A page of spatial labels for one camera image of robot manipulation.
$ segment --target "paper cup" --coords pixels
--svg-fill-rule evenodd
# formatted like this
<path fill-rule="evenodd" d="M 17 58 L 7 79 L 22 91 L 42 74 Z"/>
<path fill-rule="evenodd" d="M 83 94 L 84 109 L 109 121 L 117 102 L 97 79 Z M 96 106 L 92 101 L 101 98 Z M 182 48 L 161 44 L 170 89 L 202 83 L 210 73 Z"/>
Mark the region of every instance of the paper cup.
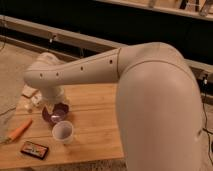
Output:
<path fill-rule="evenodd" d="M 73 125 L 69 121 L 58 122 L 52 130 L 53 138 L 63 144 L 69 144 L 73 139 Z"/>

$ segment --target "wooden table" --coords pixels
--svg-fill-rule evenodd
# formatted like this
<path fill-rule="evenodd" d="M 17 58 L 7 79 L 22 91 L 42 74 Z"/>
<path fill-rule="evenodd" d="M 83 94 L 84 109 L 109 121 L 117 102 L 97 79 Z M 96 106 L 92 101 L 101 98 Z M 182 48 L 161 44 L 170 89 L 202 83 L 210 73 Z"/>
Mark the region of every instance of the wooden table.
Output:
<path fill-rule="evenodd" d="M 123 157 L 115 114 L 116 84 L 91 84 L 65 86 L 71 103 L 67 120 L 74 125 L 74 140 L 69 145 L 56 142 L 52 127 L 41 116 L 41 110 L 28 113 L 24 105 L 28 99 L 21 97 L 10 121 L 8 132 L 27 118 L 33 123 L 15 142 L 0 146 L 0 169 L 24 168 L 52 164 L 66 164 Z M 45 160 L 20 153 L 25 141 L 49 147 Z"/>

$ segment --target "wire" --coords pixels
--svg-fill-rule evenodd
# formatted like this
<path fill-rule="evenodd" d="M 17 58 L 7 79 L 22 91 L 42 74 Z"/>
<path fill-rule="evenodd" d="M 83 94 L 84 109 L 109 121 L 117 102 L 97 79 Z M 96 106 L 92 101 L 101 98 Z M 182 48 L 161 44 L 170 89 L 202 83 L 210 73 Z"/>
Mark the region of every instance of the wire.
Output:
<path fill-rule="evenodd" d="M 208 130 L 208 129 L 206 129 L 206 128 L 203 128 L 203 131 L 205 131 L 205 132 L 206 132 L 206 133 L 208 133 L 208 134 L 213 135 L 213 132 L 209 131 L 209 130 Z"/>
<path fill-rule="evenodd" d="M 5 44 L 6 44 L 6 40 L 7 40 L 7 37 L 6 37 L 6 20 L 5 20 L 5 4 L 3 2 L 3 0 L 1 0 L 1 6 L 2 6 L 2 16 L 3 16 L 3 19 L 1 20 L 2 22 L 2 36 L 4 37 L 4 40 L 3 40 L 3 45 L 2 47 L 0 48 L 0 52 L 4 49 L 5 47 Z"/>
<path fill-rule="evenodd" d="M 8 112 L 13 111 L 15 109 L 16 109 L 16 107 L 10 108 L 10 109 L 6 110 L 5 112 L 0 113 L 0 116 L 3 116 L 5 114 L 7 114 Z"/>
<path fill-rule="evenodd" d="M 206 86 L 208 84 L 208 75 L 205 76 L 205 78 L 203 79 L 203 88 L 204 88 L 204 98 L 203 98 L 203 111 L 204 111 L 204 115 L 205 115 L 205 128 L 203 129 L 207 136 L 208 136 L 208 145 L 209 145 L 209 149 L 208 149 L 208 156 L 209 156 L 209 160 L 211 161 L 211 164 L 213 166 L 213 161 L 211 158 L 211 138 L 210 138 L 210 131 L 208 131 L 207 126 L 208 126 L 208 116 L 206 114 L 206 109 L 205 109 L 205 101 L 206 101 Z"/>

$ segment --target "concrete floor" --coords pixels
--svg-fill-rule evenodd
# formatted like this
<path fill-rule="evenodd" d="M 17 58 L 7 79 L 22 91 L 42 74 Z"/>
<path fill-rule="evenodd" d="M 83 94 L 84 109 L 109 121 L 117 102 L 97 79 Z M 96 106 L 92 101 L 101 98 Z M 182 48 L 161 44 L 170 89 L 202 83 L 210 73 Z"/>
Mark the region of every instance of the concrete floor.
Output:
<path fill-rule="evenodd" d="M 6 44 L 5 48 L 0 52 L 0 113 L 15 107 L 23 88 L 23 72 L 36 59 L 37 53 Z M 206 105 L 209 117 L 208 129 L 213 130 L 213 106 Z M 4 135 L 7 123 L 13 112 L 0 116 L 0 136 Z M 200 171 L 213 170 L 209 158 L 207 156 L 208 143 L 207 136 L 203 133 L 202 146 L 202 168 Z M 95 161 L 89 163 L 57 165 L 48 167 L 36 167 L 34 170 L 44 171 L 126 171 L 124 160 Z"/>

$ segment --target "orange object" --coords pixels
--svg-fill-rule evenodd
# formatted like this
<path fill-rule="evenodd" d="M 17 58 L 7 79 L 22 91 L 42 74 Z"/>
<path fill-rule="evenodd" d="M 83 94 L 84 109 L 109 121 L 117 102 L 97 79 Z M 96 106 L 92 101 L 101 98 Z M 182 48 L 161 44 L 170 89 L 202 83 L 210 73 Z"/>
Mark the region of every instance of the orange object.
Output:
<path fill-rule="evenodd" d="M 10 141 L 14 141 L 16 138 L 18 138 L 33 122 L 32 118 L 28 119 L 26 122 L 24 122 L 20 127 L 16 128 L 14 131 L 12 131 L 8 138 Z"/>

